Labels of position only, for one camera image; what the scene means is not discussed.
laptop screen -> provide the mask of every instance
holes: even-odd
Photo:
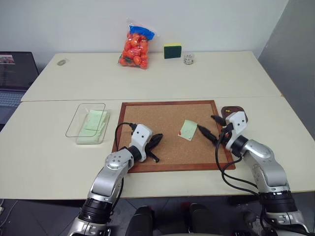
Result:
[[[38,76],[30,52],[0,52],[0,89],[27,90]]]

brown object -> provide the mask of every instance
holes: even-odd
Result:
[[[217,170],[215,147],[198,129],[191,141],[178,136],[186,119],[208,128],[218,136],[221,126],[211,118],[211,115],[218,115],[213,100],[122,103],[118,123],[144,124],[154,134],[163,134],[160,143],[152,150],[160,161],[155,163],[151,157],[147,157],[144,162],[135,163],[129,173]],[[130,127],[128,125],[120,127],[117,133],[119,148],[128,147],[130,139]],[[231,153],[220,146],[221,167],[231,161],[233,161]],[[235,169],[235,166],[231,165],[228,169]]]
[[[221,114],[223,118],[227,118],[233,112],[245,112],[242,107],[237,106],[229,106],[229,107],[222,107]]]

sponge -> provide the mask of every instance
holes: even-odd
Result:
[[[180,58],[182,55],[181,43],[164,44],[164,59]]]

white table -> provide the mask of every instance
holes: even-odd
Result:
[[[214,100],[218,110],[233,105],[245,109],[249,123],[244,135],[274,151],[292,191],[315,190],[315,142],[283,97]],[[65,136],[77,106],[86,101],[23,102],[0,133],[0,198],[86,198],[112,150],[123,101],[99,101],[106,104],[111,117],[104,142],[94,146],[76,145]],[[253,181],[251,170],[244,162],[236,164],[236,169],[228,173]],[[185,171],[128,174],[122,196],[223,194],[244,192],[227,186],[219,171]]]
[[[147,70],[121,67],[119,56],[56,54],[22,101],[280,96],[252,52],[195,53],[192,65],[153,53]]]

bag of oranges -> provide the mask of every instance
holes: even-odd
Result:
[[[118,63],[122,66],[138,66],[142,69],[148,67],[149,41],[154,33],[144,27],[129,25],[129,32],[124,50]]]

